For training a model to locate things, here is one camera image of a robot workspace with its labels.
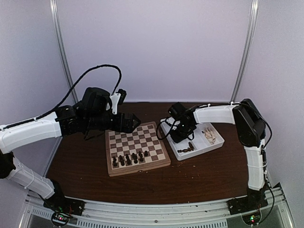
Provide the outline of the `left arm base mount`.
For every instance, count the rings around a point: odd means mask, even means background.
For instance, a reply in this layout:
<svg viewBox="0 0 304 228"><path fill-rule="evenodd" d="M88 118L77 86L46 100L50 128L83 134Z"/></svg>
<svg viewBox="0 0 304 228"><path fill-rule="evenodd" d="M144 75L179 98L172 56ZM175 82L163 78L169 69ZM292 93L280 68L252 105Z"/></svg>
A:
<svg viewBox="0 0 304 228"><path fill-rule="evenodd" d="M55 180L51 180L51 182L54 185L54 194L48 199L43 199L43 206L68 215L81 216L85 207L85 202L79 199L67 198L64 195L60 184Z"/></svg>

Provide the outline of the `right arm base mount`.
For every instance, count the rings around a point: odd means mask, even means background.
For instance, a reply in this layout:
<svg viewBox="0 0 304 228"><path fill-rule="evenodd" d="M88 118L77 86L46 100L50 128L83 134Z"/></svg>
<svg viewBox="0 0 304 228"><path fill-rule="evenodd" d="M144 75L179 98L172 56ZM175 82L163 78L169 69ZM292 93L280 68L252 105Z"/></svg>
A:
<svg viewBox="0 0 304 228"><path fill-rule="evenodd" d="M227 201L228 209L231 215L245 213L257 210L268 205L265 195L265 189L253 190L247 187L246 196L232 198Z"/></svg>

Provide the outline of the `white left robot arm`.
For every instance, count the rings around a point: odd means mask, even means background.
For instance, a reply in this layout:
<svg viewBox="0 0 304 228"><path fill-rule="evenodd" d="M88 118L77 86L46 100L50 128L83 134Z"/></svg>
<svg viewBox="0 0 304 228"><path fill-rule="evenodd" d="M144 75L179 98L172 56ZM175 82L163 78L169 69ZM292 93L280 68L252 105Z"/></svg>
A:
<svg viewBox="0 0 304 228"><path fill-rule="evenodd" d="M42 176L42 162L51 156L50 142L90 131L132 133L141 123L135 114L121 113L126 92L113 94L97 87L85 90L81 101L60 105L43 117L0 127L0 177L37 193L58 211L68 207L60 185Z"/></svg>

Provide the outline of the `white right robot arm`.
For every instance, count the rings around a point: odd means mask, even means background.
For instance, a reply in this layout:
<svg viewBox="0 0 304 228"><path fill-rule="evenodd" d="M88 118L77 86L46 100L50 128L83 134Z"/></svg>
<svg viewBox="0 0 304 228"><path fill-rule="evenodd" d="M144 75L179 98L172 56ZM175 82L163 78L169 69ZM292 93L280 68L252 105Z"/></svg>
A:
<svg viewBox="0 0 304 228"><path fill-rule="evenodd" d="M253 191L244 198L243 204L246 209L252 210L261 203L259 191L265 185L266 173L266 122L251 99L220 105L203 104L191 108L177 102L168 109L168 113L170 116L165 119L165 123L170 126L167 135L177 144L190 136L195 137L199 124L234 125L247 156L247 187Z"/></svg>

